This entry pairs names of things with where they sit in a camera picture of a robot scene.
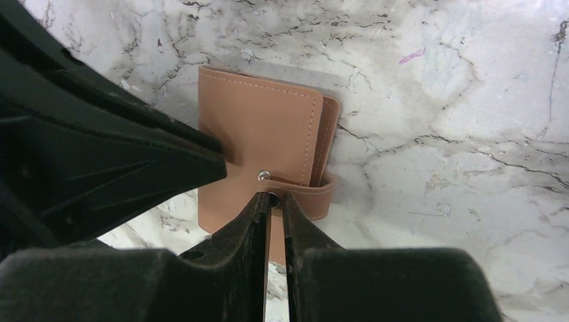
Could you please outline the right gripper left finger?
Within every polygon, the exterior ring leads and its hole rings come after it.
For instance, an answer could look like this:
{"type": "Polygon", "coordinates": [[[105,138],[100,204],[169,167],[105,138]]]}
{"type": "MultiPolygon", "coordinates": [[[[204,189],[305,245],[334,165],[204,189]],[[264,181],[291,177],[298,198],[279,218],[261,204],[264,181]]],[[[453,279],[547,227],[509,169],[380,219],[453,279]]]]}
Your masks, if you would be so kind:
{"type": "Polygon", "coordinates": [[[22,250],[1,263],[2,321],[262,321],[271,197],[193,248],[22,250]]]}

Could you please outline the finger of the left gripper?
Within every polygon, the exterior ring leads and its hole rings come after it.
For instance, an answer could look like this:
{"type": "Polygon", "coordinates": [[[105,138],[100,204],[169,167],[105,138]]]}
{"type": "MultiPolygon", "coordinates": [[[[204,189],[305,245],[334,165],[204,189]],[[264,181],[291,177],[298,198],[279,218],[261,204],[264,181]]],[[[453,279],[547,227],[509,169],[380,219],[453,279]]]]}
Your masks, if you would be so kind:
{"type": "Polygon", "coordinates": [[[77,60],[17,1],[1,2],[1,49],[65,91],[114,116],[222,152],[217,140],[151,108],[77,60]]]}
{"type": "Polygon", "coordinates": [[[88,103],[1,53],[1,257],[103,235],[227,175],[219,144],[88,103]]]}

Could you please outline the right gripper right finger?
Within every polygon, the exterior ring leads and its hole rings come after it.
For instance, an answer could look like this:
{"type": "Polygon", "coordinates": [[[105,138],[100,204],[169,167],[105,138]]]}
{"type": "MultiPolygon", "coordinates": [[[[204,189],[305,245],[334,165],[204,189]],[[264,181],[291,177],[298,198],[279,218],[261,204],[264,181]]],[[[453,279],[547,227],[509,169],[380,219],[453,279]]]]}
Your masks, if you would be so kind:
{"type": "Polygon", "coordinates": [[[280,200],[291,321],[501,321],[480,266],[456,248],[345,249],[280,200]]]}

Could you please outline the brown leather card holder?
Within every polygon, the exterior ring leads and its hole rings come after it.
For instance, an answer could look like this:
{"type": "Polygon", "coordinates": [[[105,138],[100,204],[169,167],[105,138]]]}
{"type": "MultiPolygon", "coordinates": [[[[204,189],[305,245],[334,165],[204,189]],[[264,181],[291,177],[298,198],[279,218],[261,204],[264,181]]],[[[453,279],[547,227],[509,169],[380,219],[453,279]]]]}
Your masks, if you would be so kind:
{"type": "Polygon", "coordinates": [[[308,87],[199,68],[199,129],[217,139],[223,180],[199,188],[198,222],[214,233],[257,192],[292,194],[309,219],[329,212],[335,181],[326,170],[340,104],[308,87]]]}

